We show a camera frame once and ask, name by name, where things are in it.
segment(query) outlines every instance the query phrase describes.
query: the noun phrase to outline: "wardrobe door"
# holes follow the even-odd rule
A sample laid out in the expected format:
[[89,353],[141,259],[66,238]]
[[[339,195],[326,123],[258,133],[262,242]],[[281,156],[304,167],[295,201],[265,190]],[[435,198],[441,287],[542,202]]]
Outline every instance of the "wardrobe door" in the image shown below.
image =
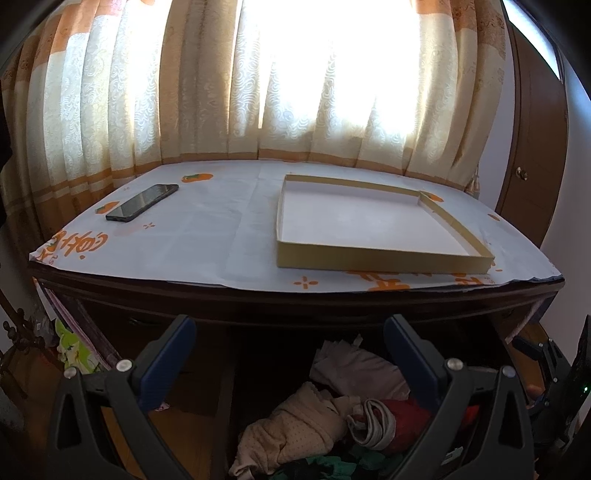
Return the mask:
[[515,129],[496,210],[539,247],[554,214],[566,160],[566,92],[534,46],[511,23],[508,28],[515,62]]

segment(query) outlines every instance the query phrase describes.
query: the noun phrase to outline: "white wall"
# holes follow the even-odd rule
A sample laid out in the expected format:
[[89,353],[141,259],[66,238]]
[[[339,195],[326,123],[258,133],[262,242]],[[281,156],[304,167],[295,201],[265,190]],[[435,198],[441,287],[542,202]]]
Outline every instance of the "white wall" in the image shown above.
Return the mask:
[[[8,235],[8,225],[0,228],[0,288],[15,310],[23,309],[28,318],[35,310],[37,296],[34,287],[27,282],[27,273],[17,262],[17,253]],[[0,350],[6,352],[12,345],[2,324],[8,316],[0,308]]]
[[496,117],[479,164],[479,200],[493,210],[496,208],[503,180],[505,179],[515,115],[515,70],[513,67],[513,52],[507,31],[505,31],[505,37],[505,80],[501,90],[499,107],[496,110]]
[[[587,314],[591,314],[591,100],[564,60],[569,143],[564,176],[542,252],[566,285],[542,318],[548,335],[572,362]],[[589,409],[589,402],[584,410]]]

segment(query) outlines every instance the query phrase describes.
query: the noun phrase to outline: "coat rack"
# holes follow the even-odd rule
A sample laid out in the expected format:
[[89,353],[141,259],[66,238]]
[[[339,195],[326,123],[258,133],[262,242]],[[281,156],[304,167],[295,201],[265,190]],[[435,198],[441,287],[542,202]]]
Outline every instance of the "coat rack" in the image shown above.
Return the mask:
[[6,321],[2,324],[2,327],[8,334],[8,338],[12,341],[12,347],[9,348],[7,353],[0,351],[0,375],[7,374],[11,377],[14,384],[17,386],[21,397],[26,399],[28,396],[27,393],[18,384],[12,372],[8,369],[12,357],[14,357],[17,350],[27,353],[31,348],[38,348],[49,363],[54,365],[57,369],[62,370],[63,364],[45,347],[45,340],[43,337],[35,335],[33,332],[33,324],[25,319],[25,311],[23,309],[15,311],[1,288],[0,307],[2,307],[8,315],[8,318],[10,318],[14,324],[14,326],[11,326]]

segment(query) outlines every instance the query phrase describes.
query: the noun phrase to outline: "patterned curtain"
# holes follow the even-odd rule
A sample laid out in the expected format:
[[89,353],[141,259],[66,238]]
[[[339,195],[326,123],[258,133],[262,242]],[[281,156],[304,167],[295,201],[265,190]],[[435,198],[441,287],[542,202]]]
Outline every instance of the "patterned curtain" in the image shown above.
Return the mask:
[[499,2],[67,0],[2,78],[11,232],[32,251],[178,161],[312,161],[464,190],[503,82]]

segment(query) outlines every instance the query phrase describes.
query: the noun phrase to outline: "blue clamp pad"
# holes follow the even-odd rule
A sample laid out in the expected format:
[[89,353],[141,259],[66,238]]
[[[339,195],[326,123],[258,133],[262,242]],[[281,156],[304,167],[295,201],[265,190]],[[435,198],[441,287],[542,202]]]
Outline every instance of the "blue clamp pad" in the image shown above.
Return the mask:
[[386,320],[384,342],[418,404],[435,413],[449,383],[442,355],[431,342],[420,338],[400,314]]
[[164,334],[150,342],[135,361],[131,387],[141,411],[158,408],[195,345],[197,326],[193,319],[179,315]]

